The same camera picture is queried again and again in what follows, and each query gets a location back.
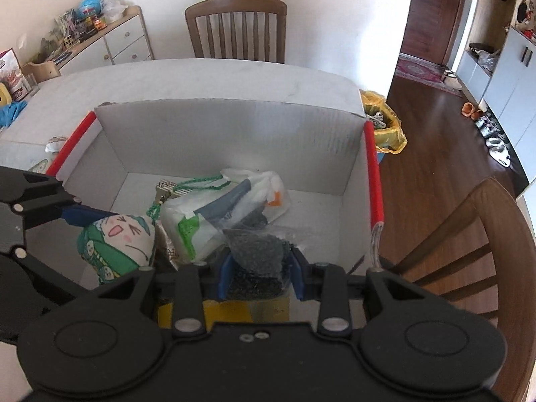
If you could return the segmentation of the green zongzi plush pouch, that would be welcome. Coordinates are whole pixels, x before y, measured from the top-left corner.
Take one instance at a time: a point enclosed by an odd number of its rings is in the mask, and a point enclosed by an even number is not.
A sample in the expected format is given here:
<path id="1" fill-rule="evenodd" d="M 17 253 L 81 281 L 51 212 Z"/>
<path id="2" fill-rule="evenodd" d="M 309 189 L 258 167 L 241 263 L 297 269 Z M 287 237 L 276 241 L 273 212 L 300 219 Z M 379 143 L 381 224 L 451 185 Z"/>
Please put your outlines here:
<path id="1" fill-rule="evenodd" d="M 229 186 L 222 175 L 182 183 L 163 180 L 156 185 L 155 201 L 147 213 L 106 214 L 83 227 L 76 242 L 78 253 L 93 268 L 101 285 L 156 263 L 176 270 L 184 259 L 162 226 L 162 205 L 191 192 L 214 192 Z"/>

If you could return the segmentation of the patterned doormat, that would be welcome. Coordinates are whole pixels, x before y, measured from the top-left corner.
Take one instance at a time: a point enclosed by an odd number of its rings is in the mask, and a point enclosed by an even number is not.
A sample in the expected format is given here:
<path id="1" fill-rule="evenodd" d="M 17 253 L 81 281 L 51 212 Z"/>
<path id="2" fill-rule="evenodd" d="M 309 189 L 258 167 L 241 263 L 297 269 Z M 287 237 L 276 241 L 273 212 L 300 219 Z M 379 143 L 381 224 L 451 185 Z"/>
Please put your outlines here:
<path id="1" fill-rule="evenodd" d="M 399 54 L 395 75 L 462 97 L 462 85 L 449 68 L 406 54 Z"/>

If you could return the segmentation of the orange slippers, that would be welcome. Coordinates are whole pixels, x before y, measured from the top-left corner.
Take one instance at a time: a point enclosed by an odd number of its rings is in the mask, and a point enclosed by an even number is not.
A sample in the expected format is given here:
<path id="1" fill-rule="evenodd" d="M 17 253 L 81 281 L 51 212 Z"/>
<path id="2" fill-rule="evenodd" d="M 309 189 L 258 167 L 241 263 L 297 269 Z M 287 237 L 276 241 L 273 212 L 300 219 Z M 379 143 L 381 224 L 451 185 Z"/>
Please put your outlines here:
<path id="1" fill-rule="evenodd" d="M 470 118 L 472 121 L 476 122 L 483 117 L 484 112 L 481 111 L 481 109 L 479 109 L 473 103 L 467 102 L 462 105 L 461 114 L 462 116 Z"/>

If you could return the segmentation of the dark grey mesh pouch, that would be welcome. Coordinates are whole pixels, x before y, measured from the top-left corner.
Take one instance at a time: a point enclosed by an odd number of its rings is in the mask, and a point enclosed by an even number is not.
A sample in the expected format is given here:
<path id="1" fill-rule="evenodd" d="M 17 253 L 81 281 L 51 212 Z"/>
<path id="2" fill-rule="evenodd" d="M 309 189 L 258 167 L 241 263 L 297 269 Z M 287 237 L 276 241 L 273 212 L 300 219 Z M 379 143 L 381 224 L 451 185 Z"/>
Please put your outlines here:
<path id="1" fill-rule="evenodd" d="M 232 263 L 226 298 L 257 301 L 281 297 L 290 284 L 292 244 L 260 231 L 225 229 L 223 233 Z"/>

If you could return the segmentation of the yellow trash bag bin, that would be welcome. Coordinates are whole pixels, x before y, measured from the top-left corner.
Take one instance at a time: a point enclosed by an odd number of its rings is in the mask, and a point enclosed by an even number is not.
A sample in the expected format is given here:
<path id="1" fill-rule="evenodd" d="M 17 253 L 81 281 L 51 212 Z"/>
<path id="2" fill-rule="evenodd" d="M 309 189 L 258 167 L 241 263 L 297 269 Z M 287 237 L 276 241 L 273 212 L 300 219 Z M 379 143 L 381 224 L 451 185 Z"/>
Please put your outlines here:
<path id="1" fill-rule="evenodd" d="M 374 126 L 376 151 L 400 154 L 408 142 L 402 130 L 402 121 L 382 95 L 364 90 L 360 94 L 364 112 Z"/>

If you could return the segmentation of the blue cloth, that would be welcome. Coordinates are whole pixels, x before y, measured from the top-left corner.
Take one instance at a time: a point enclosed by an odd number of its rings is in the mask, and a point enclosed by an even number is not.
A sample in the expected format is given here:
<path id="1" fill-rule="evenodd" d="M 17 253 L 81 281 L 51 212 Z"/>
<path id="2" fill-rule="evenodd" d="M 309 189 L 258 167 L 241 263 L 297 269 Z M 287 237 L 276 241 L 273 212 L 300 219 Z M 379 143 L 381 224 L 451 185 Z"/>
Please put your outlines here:
<path id="1" fill-rule="evenodd" d="M 0 127 L 9 128 L 26 106 L 27 101 L 12 102 L 9 105 L 3 106 L 0 109 Z"/>

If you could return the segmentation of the white red cardboard box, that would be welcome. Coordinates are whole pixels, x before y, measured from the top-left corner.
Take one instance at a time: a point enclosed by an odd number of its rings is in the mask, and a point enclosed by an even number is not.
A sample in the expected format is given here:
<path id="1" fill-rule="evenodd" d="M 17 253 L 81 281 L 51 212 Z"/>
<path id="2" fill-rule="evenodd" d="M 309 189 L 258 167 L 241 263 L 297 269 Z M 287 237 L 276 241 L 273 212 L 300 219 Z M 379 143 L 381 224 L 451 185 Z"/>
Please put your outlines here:
<path id="1" fill-rule="evenodd" d="M 374 128 L 330 107 L 230 99 L 106 104 L 89 112 L 48 167 L 83 203 L 140 213 L 162 177 L 275 172 L 292 205 L 279 223 L 309 236 L 311 262 L 363 273 L 383 210 Z"/>

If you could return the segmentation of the brown wooden chair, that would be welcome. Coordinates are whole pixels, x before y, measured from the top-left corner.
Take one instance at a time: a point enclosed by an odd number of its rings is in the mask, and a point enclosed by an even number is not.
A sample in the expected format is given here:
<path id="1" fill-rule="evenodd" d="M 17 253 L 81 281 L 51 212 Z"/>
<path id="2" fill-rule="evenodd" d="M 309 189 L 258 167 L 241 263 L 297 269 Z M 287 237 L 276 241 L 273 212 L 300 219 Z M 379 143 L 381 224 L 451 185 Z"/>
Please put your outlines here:
<path id="1" fill-rule="evenodd" d="M 493 387 L 525 401 L 535 366 L 535 240 L 513 196 L 487 178 L 393 272 L 503 333 L 508 353 Z"/>
<path id="2" fill-rule="evenodd" d="M 286 20 L 281 0 L 204 0 L 185 9 L 197 58 L 283 64 Z"/>

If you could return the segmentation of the yellow small box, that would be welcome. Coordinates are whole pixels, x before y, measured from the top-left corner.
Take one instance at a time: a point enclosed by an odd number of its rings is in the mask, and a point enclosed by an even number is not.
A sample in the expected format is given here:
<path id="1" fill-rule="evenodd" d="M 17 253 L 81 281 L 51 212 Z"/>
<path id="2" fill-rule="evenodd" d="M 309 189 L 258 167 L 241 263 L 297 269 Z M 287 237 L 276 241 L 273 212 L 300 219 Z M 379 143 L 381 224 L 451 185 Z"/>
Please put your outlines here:
<path id="1" fill-rule="evenodd" d="M 216 322 L 282 323 L 290 320 L 290 298 L 283 295 L 267 300 L 203 301 L 205 324 L 210 331 Z"/>

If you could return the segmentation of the white plastic tissue bag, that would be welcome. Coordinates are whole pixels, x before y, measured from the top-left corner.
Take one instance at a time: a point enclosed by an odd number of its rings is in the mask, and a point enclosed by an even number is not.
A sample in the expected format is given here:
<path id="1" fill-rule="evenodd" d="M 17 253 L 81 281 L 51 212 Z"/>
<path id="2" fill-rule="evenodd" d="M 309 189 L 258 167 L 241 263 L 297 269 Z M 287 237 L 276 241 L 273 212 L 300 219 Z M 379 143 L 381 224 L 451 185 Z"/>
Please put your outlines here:
<path id="1" fill-rule="evenodd" d="M 263 229 L 290 206 L 278 173 L 223 169 L 213 177 L 175 184 L 159 220 L 178 257 L 197 262 L 224 243 L 226 229 Z"/>

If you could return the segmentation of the yellow tissue box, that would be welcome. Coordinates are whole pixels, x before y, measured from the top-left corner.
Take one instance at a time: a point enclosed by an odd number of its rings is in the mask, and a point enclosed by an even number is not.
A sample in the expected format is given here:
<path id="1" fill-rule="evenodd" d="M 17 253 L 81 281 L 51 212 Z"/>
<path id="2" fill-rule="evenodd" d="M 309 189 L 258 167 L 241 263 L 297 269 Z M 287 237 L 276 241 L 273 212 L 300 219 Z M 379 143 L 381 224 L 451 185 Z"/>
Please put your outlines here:
<path id="1" fill-rule="evenodd" d="M 0 83 L 0 107 L 4 107 L 5 105 L 10 105 L 12 102 L 12 96 L 7 89 L 7 87 Z"/>

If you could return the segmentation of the white drawer sideboard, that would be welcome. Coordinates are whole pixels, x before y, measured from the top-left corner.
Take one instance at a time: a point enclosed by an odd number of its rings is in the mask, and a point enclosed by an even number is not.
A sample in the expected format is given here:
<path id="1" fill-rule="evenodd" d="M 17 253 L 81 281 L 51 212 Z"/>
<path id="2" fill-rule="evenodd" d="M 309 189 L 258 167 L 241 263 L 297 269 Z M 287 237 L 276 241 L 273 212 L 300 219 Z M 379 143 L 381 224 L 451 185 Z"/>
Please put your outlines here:
<path id="1" fill-rule="evenodd" d="M 37 83 L 42 83 L 61 75 L 154 59 L 143 12 L 138 5 L 128 6 L 120 20 L 66 52 L 68 57 L 60 63 L 28 63 L 22 72 L 25 76 L 33 75 Z"/>

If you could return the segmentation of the blue globe toy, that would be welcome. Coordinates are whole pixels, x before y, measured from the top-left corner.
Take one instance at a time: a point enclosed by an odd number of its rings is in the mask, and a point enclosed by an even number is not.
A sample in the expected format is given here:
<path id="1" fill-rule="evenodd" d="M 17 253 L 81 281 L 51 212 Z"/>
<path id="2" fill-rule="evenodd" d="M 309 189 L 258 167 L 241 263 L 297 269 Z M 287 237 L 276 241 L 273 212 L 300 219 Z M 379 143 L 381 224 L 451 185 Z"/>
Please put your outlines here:
<path id="1" fill-rule="evenodd" d="M 102 13 L 101 0 L 83 0 L 75 9 L 78 19 L 85 19 L 90 16 L 99 16 Z"/>

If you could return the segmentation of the red white snack bag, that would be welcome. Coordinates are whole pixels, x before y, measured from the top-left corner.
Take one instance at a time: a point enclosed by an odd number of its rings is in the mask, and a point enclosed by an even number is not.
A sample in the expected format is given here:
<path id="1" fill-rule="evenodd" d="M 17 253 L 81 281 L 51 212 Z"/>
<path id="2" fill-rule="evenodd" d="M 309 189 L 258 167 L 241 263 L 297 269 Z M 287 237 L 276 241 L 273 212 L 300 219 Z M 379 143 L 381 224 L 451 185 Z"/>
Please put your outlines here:
<path id="1" fill-rule="evenodd" d="M 5 85 L 14 102 L 21 101 L 26 97 L 28 91 L 24 74 L 13 48 L 1 52 L 0 64 L 1 82 Z"/>

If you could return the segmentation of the dark brown door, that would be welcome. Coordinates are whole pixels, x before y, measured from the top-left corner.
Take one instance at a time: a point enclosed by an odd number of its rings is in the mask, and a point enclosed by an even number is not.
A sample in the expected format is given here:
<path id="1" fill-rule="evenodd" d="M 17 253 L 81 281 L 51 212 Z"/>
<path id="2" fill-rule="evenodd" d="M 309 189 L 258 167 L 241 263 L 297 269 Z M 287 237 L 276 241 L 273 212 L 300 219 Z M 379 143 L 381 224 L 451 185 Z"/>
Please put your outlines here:
<path id="1" fill-rule="evenodd" d="M 411 0 L 401 52 L 445 64 L 453 49 L 464 0 Z"/>

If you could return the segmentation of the white wall cabinet unit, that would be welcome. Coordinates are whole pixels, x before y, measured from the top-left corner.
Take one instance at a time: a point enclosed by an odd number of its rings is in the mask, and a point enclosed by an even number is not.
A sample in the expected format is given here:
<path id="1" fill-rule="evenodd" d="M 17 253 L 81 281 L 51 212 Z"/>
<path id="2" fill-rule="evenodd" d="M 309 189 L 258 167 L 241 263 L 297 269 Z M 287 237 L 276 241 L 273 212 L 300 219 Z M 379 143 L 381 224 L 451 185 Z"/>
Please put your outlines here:
<path id="1" fill-rule="evenodd" d="M 535 0 L 472 0 L 471 28 L 457 75 L 503 137 L 519 192 L 535 183 Z"/>

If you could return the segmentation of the near brown wooden chair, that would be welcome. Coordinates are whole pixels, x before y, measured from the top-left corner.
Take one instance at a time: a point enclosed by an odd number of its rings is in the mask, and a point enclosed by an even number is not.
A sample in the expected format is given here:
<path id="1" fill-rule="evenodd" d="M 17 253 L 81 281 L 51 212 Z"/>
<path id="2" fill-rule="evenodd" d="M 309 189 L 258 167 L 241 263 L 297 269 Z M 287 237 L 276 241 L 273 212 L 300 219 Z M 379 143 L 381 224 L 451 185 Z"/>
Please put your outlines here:
<path id="1" fill-rule="evenodd" d="M 535 366 L 535 240 L 513 196 L 487 178 L 393 272 L 503 333 L 508 353 L 493 387 L 525 401 Z"/>

